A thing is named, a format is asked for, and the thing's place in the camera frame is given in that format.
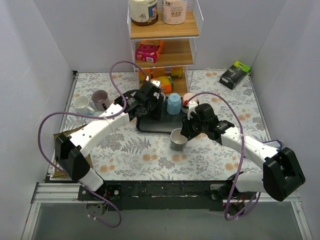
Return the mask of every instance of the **pink mug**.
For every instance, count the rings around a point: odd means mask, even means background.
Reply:
[[[91,96],[96,108],[100,111],[105,111],[110,107],[110,100],[108,93],[104,90],[97,90]]]

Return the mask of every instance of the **white mug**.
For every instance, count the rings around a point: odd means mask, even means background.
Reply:
[[[95,110],[92,108],[89,98],[86,96],[78,96],[74,100],[73,106],[79,114],[90,115],[95,112]]]

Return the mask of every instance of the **yellow box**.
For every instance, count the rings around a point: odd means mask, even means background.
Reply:
[[[166,71],[165,71],[164,67],[159,67],[159,68],[153,68],[152,69],[152,77],[154,79],[158,78],[158,77],[161,77],[161,76],[164,76],[164,75],[166,75]]]
[[[183,74],[184,74],[184,67],[183,66],[173,66],[171,68],[171,77],[182,78]]]
[[[151,79],[151,70],[149,68],[145,68],[145,69],[143,69],[143,71],[149,77],[149,80],[150,80]],[[146,80],[144,73],[138,69],[138,74],[139,74],[140,83],[143,83]]]
[[[169,93],[174,90],[174,81],[171,76],[160,76],[152,78],[152,80],[161,82],[161,92],[163,93]]]

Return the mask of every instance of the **gray mug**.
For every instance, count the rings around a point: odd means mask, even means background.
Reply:
[[[187,145],[188,138],[181,135],[182,128],[176,128],[171,132],[171,148],[175,151],[182,151]]]
[[[96,106],[96,108],[100,111],[107,110],[111,105],[108,93],[104,90],[95,91],[92,94],[91,99],[92,99],[94,105]]]

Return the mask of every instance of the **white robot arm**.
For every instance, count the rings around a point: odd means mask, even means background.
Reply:
[[[122,109],[123,107],[119,104],[111,104],[100,117],[111,116]],[[80,153],[86,157],[102,139],[129,122],[129,114],[124,112],[110,119],[105,118],[104,120],[92,121],[81,130],[72,133],[70,135],[70,142],[74,146],[80,146]],[[92,168],[89,168],[87,174],[80,178],[79,181],[94,192],[104,183],[103,179]]]
[[[191,101],[188,105],[188,116],[182,119],[182,135],[191,140],[198,134],[205,133],[211,140],[238,153],[242,152],[242,135],[234,124],[226,120],[220,121],[207,103],[198,105]],[[262,172],[241,172],[235,185],[235,195],[245,192],[268,193],[275,200],[283,201],[306,181],[295,153],[287,147],[279,150],[250,136],[244,136],[244,156]],[[229,194],[234,179],[235,174],[219,189],[222,195]]]

